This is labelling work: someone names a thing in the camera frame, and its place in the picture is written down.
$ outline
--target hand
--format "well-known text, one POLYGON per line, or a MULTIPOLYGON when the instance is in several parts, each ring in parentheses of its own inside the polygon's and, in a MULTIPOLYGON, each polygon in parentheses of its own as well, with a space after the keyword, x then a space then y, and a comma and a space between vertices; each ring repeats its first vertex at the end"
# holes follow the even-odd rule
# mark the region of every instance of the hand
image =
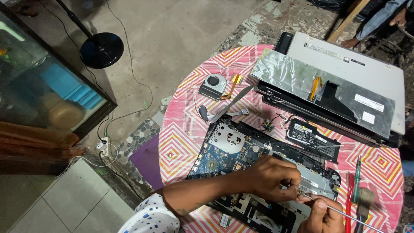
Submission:
POLYGON ((312 209, 307 220, 299 226, 298 233, 344 233, 344 217, 327 208, 327 205, 343 211, 341 203, 324 196, 310 194, 315 201, 304 196, 298 196, 299 203, 304 202, 312 209))
POLYGON ((399 27, 404 26, 407 23, 407 20, 405 19, 405 12, 407 12, 407 9, 402 9, 393 20, 390 22, 390 26, 394 26, 398 23, 399 27))
POLYGON ((246 193, 252 193, 268 201, 295 200, 301 183, 301 173, 293 163, 281 161, 271 155, 263 155, 250 168, 242 171, 246 193), (280 184, 288 189, 282 190, 280 184))

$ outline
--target pink tablecloth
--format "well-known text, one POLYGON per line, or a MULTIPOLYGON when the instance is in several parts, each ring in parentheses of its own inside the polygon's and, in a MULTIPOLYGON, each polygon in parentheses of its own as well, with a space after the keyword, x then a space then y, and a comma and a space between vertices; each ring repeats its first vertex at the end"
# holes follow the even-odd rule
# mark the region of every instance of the pink tablecloth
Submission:
MULTIPOLYGON (((271 45, 245 46, 220 53, 205 61, 182 81, 167 108, 159 136, 159 162, 164 184, 185 179, 200 151, 208 124, 200 119, 195 105, 197 107, 204 105, 211 114, 215 114, 231 102, 231 100, 214 102, 202 95, 197 96, 198 88, 205 77, 208 74, 219 72, 227 79, 228 85, 225 92, 228 93, 232 84, 229 80, 232 74, 241 74, 244 80, 236 86, 234 97, 243 88, 255 83, 248 74, 263 49, 271 47, 271 45)), ((233 120, 243 121, 261 130, 260 124, 263 120, 272 119, 276 113, 281 113, 286 118, 289 117, 289 113, 264 104, 261 98, 262 96, 258 93, 250 91, 230 109, 230 112, 237 112, 240 109, 248 108, 250 114, 233 117, 233 120)), ((276 127, 270 135, 287 142, 284 139, 287 125, 281 127, 276 120, 280 121, 281 118, 276 118, 273 121, 273 125, 276 127)), ((338 171, 342 178, 338 201, 345 204, 346 173, 355 171, 355 162, 358 155, 362 154, 361 186, 368 187, 377 193, 376 205, 371 209, 368 223, 384 232, 394 232, 403 203, 402 185, 404 179, 398 150, 372 148, 331 130, 317 127, 320 132, 330 138, 337 139, 343 145, 339 152, 339 165, 328 164, 329 167, 338 171)), ((355 211, 356 208, 353 207, 353 216, 355 216, 355 211)), ((219 220, 220 213, 218 211, 203 206, 182 218, 181 222, 187 233, 253 232, 236 219, 231 220, 231 224, 226 230, 219 226, 219 220)), ((366 228, 365 232, 374 231, 366 228)))

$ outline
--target wooden plank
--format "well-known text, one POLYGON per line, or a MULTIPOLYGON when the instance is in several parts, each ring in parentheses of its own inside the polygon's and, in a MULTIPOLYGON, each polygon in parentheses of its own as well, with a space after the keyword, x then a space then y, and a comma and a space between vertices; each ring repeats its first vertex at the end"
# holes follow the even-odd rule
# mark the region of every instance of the wooden plank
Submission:
POLYGON ((369 0, 361 0, 361 2, 352 10, 352 12, 342 21, 341 25, 335 30, 335 32, 328 38, 328 42, 335 42, 345 28, 352 22, 356 15, 368 4, 369 0))

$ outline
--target bare foot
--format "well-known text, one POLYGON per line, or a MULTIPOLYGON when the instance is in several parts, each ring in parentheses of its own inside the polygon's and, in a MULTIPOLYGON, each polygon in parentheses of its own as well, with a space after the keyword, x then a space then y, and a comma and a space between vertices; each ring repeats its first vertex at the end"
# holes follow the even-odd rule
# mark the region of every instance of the bare foot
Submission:
POLYGON ((352 38, 350 40, 342 41, 341 45, 345 48, 352 48, 354 47, 359 40, 357 38, 352 38))
POLYGON ((394 26, 396 24, 398 24, 399 27, 404 26, 407 23, 407 20, 405 19, 405 12, 407 10, 404 8, 402 9, 395 17, 393 20, 391 20, 390 22, 390 26, 394 26))

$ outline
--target electrical outlet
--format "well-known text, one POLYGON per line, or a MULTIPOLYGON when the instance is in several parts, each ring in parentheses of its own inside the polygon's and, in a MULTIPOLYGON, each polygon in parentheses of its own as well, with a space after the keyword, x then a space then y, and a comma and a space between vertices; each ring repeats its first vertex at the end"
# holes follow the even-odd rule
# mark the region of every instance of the electrical outlet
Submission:
POLYGON ((104 137, 104 138, 102 138, 102 140, 103 141, 106 141, 106 142, 100 142, 97 145, 96 148, 98 150, 102 151, 101 157, 105 158, 105 157, 108 157, 108 156, 111 155, 111 153, 112 153, 112 150, 111 150, 112 145, 109 144, 109 143, 111 143, 111 140, 109 139, 109 137, 104 137))

